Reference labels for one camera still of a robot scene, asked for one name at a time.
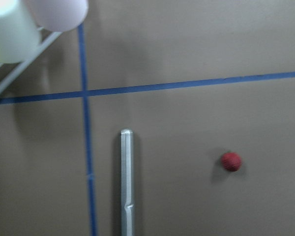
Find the pink plastic cup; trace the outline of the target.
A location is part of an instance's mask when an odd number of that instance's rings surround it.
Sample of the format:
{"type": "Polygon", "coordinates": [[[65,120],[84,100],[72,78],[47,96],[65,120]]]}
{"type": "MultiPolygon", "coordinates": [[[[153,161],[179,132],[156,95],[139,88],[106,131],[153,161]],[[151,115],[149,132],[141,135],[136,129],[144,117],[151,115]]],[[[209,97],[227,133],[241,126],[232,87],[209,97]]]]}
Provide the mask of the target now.
{"type": "Polygon", "coordinates": [[[37,24],[53,32],[75,29],[89,10],[87,0],[27,0],[25,3],[37,24]]]}

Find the white plastic cup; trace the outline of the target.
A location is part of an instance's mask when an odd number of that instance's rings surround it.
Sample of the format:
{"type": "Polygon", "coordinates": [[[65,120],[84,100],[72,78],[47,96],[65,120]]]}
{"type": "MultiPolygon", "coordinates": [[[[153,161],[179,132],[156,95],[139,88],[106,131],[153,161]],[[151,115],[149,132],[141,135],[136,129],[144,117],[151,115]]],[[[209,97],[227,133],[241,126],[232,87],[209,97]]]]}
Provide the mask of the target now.
{"type": "Polygon", "coordinates": [[[0,0],[0,62],[19,63],[38,48],[41,34],[21,0],[0,0]]]}

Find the red strawberry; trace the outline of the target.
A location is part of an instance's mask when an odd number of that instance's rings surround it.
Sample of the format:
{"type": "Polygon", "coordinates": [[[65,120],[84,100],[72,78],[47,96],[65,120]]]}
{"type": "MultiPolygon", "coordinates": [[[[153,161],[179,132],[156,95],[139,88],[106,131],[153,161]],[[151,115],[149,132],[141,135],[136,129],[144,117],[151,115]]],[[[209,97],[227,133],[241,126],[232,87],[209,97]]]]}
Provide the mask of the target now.
{"type": "Polygon", "coordinates": [[[236,152],[226,152],[221,156],[222,167],[229,172],[236,172],[242,165],[242,158],[236,152]]]}

